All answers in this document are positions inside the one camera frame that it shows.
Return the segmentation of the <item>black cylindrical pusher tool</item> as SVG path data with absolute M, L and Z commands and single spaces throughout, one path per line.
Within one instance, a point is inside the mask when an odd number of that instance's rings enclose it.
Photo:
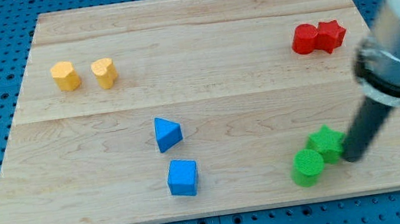
M 364 157 L 392 109 L 370 97 L 363 100 L 342 143 L 344 160 L 353 163 Z

